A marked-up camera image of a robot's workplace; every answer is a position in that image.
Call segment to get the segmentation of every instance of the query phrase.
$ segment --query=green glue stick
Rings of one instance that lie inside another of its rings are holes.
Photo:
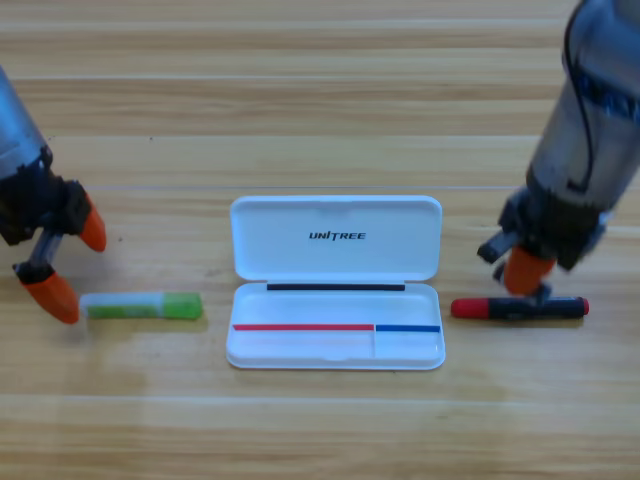
[[[202,315],[199,293],[89,293],[80,298],[87,318],[167,318],[196,320]]]

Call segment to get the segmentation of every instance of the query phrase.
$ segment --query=wood grain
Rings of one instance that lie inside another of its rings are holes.
[[[194,290],[194,323],[64,327],[0,246],[0,478],[635,480],[640,202],[558,293],[584,321],[450,318],[502,294],[475,255],[563,81],[574,0],[0,0],[0,60],[109,235],[66,239],[78,292]],[[433,372],[225,359],[229,206],[251,194],[443,205],[448,358]]]

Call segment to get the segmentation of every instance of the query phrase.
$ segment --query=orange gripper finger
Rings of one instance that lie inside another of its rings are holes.
[[[107,233],[104,222],[88,195],[87,200],[89,200],[89,204],[91,205],[91,212],[89,212],[80,238],[92,250],[104,252],[105,248],[107,248]]]
[[[44,282],[22,284],[43,309],[63,323],[74,324],[79,318],[78,297],[71,285],[57,273]]]
[[[532,295],[555,263],[554,259],[538,258],[514,247],[504,269],[504,285],[512,295]]]

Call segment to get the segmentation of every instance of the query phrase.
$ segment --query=open plastic box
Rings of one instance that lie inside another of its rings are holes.
[[[429,370],[445,359],[442,208],[426,196],[244,197],[227,358],[240,368]]]

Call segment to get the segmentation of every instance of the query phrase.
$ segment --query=marker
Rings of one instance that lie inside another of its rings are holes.
[[[459,298],[451,304],[451,315],[457,318],[582,318],[588,313],[589,302],[582,297],[550,298],[542,306],[522,298]]]

